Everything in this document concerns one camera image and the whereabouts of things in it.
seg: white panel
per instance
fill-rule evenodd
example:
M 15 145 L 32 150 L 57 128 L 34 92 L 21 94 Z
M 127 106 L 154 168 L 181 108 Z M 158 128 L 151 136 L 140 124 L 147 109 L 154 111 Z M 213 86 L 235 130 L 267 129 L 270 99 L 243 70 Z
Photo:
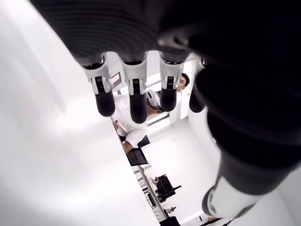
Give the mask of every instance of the white panel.
M 159 225 L 53 31 L 23 0 L 0 3 L 0 26 L 0 225 Z

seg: vr headset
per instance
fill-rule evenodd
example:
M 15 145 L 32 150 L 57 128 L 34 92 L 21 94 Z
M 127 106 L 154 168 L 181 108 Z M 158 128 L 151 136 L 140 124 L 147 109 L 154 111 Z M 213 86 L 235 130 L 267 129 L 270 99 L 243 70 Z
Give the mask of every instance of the vr headset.
M 160 96 L 161 94 L 159 92 L 155 92 L 151 89 L 146 91 L 146 98 L 150 102 L 150 105 L 153 109 L 160 110 L 161 103 L 160 103 Z

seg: man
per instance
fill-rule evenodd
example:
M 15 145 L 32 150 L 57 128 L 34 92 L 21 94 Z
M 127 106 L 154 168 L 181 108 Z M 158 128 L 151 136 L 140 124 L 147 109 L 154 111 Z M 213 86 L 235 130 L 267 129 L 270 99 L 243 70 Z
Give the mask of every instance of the man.
M 190 80 L 189 80 L 189 77 L 187 76 L 187 74 L 182 73 L 182 75 L 180 77 L 179 85 L 177 88 L 177 100 L 176 100 L 175 108 L 173 111 L 171 111 L 169 113 L 170 122 L 172 125 L 174 123 L 176 123 L 177 121 L 181 120 L 182 94 L 180 92 L 188 86 L 189 82 L 190 82 Z
M 179 82 L 179 86 L 177 88 L 177 92 L 181 92 L 183 89 L 186 88 L 186 86 L 188 86 L 190 80 L 187 76 L 187 74 L 182 73 L 181 77 L 180 77 L 180 82 Z
M 160 103 L 160 93 L 152 90 L 146 91 L 147 117 L 163 112 Z M 146 136 L 148 131 L 147 121 L 142 124 L 135 123 L 131 118 L 129 95 L 117 95 L 115 99 L 115 112 L 111 116 L 114 128 L 119 137 L 125 137 L 122 143 L 127 154 Z

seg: robotic arm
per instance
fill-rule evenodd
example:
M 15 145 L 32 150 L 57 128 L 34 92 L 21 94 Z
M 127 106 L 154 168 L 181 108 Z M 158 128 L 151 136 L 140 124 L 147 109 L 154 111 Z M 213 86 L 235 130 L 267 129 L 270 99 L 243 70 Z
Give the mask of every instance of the robotic arm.
M 238 218 L 274 190 L 301 160 L 300 16 L 270 16 L 255 2 L 31 0 L 83 67 L 101 115 L 115 106 L 106 52 L 122 60 L 132 119 L 146 119 L 145 52 L 161 52 L 161 105 L 173 110 L 183 62 L 206 61 L 190 108 L 208 107 L 222 152 L 203 210 Z

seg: white shirt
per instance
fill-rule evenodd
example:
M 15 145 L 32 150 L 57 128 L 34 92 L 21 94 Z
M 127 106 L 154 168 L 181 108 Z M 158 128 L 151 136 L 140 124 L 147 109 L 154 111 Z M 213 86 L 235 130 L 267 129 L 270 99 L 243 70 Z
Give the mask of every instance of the white shirt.
M 136 147 L 147 134 L 147 122 L 145 121 L 142 124 L 138 124 L 132 120 L 129 95 L 116 95 L 114 96 L 114 100 L 115 112 L 111 116 L 111 119 L 112 121 L 117 120 L 120 125 L 117 133 L 120 136 L 126 137 L 126 141 L 129 142 L 132 147 Z

